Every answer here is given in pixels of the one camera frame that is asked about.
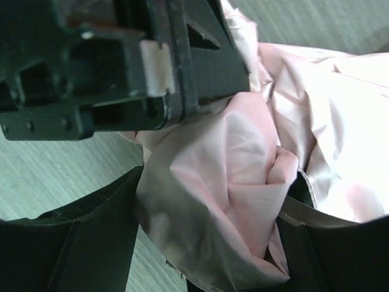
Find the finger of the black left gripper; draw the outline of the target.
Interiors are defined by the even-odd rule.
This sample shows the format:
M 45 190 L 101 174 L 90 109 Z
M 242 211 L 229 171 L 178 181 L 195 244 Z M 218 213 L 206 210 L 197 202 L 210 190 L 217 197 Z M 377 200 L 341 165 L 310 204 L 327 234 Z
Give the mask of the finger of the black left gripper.
M 228 28 L 221 2 L 187 0 L 183 4 L 199 104 L 248 91 L 248 70 Z

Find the pink folding umbrella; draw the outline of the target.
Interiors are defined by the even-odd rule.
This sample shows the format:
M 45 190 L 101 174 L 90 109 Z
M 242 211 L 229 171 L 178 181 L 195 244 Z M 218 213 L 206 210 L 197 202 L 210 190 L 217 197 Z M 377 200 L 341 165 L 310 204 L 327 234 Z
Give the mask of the pink folding umbrella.
M 124 133 L 144 151 L 143 230 L 205 291 L 291 279 L 276 219 L 298 176 L 315 210 L 388 214 L 388 54 L 261 43 L 255 22 L 222 9 L 250 91 L 215 115 Z

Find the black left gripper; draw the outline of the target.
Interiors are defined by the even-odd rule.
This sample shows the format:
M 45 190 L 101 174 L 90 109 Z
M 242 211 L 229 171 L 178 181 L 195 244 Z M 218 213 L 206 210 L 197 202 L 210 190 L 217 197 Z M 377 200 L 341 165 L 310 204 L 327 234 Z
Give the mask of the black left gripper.
M 193 117 L 197 1 L 2 1 L 1 130 L 79 141 Z

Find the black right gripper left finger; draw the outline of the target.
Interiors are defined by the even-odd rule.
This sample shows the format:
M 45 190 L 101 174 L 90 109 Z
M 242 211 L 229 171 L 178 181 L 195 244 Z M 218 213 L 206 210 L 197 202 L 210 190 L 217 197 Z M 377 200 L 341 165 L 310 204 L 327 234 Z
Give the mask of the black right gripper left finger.
M 142 167 L 37 218 L 1 221 L 2 291 L 125 291 Z

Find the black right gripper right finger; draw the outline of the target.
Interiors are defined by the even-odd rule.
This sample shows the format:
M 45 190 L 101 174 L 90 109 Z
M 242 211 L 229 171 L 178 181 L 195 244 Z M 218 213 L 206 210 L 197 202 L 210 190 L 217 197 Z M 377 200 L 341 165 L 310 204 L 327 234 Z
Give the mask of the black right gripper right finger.
M 354 223 L 319 212 L 298 175 L 277 225 L 290 275 L 277 291 L 388 291 L 388 217 Z

